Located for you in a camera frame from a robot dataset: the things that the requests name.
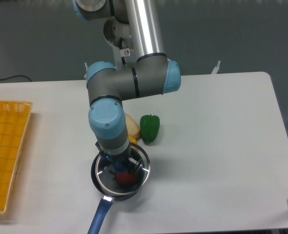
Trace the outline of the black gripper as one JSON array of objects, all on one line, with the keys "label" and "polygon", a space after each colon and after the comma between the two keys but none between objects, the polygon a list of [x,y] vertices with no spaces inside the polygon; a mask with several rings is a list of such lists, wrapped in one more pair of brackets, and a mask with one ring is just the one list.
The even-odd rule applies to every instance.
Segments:
[{"label": "black gripper", "polygon": [[143,168],[143,159],[136,159],[130,157],[131,148],[128,147],[125,151],[118,155],[105,154],[102,150],[99,142],[95,143],[98,149],[98,157],[103,158],[106,162],[110,163],[115,171],[129,171],[132,174],[138,174],[138,172]]}]

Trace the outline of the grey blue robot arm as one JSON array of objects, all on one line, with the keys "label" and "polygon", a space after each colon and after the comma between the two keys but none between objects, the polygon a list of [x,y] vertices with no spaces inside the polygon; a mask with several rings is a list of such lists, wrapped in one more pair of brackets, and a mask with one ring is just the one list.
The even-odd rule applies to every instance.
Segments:
[{"label": "grey blue robot arm", "polygon": [[107,18],[121,50],[130,50],[114,63],[96,62],[86,68],[90,109],[88,120],[105,158],[127,158],[131,151],[122,102],[175,92],[180,69],[169,60],[153,0],[75,0],[76,13],[85,20]]}]

